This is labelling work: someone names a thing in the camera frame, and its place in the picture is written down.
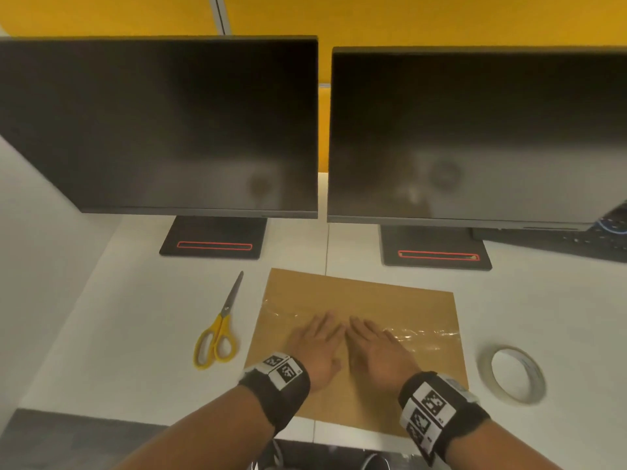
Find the yellow wall panel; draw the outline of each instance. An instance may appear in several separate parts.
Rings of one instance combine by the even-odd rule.
[[[217,34],[209,0],[0,0],[12,36]]]
[[[627,44],[627,0],[224,0],[233,34],[315,34],[334,46]]]
[[[329,171],[329,126],[331,89],[318,87],[318,171]]]

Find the black keyboard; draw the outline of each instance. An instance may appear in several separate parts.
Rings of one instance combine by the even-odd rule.
[[[601,220],[616,232],[627,231],[627,209],[618,209]],[[594,224],[587,231],[474,228],[473,237],[496,243],[521,245],[543,251],[627,263],[627,234],[616,234]]]

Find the white wall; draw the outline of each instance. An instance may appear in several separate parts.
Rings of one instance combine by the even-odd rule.
[[[80,213],[0,137],[0,433],[119,222]]]

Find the person's right arm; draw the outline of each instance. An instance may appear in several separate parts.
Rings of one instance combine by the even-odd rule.
[[[380,390],[397,397],[407,380],[421,372],[394,335],[371,321],[351,318],[346,337],[351,370],[365,372]],[[453,439],[446,462],[453,470],[560,470],[490,419],[470,434]]]

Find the yellow scissors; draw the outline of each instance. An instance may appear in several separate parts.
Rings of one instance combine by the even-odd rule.
[[[208,327],[201,335],[198,337],[198,341],[196,342],[196,346],[194,347],[194,366],[197,369],[203,370],[207,369],[209,366],[213,364],[214,361],[219,361],[221,363],[226,363],[227,361],[231,361],[233,356],[237,353],[237,342],[231,333],[231,308],[233,307],[233,303],[235,302],[235,296],[237,295],[237,291],[239,290],[239,284],[241,284],[242,277],[244,276],[244,271],[241,271],[229,293],[229,296],[226,298],[226,302],[224,302],[224,307],[222,307],[222,311],[216,317],[216,320],[213,324]],[[211,337],[211,342],[209,343],[209,350],[207,352],[207,357],[204,363],[200,361],[200,352],[202,348],[202,344],[206,339],[209,339],[209,335],[213,335]],[[231,352],[226,356],[221,356],[219,352],[220,342],[225,339],[228,341],[229,345],[231,345]]]

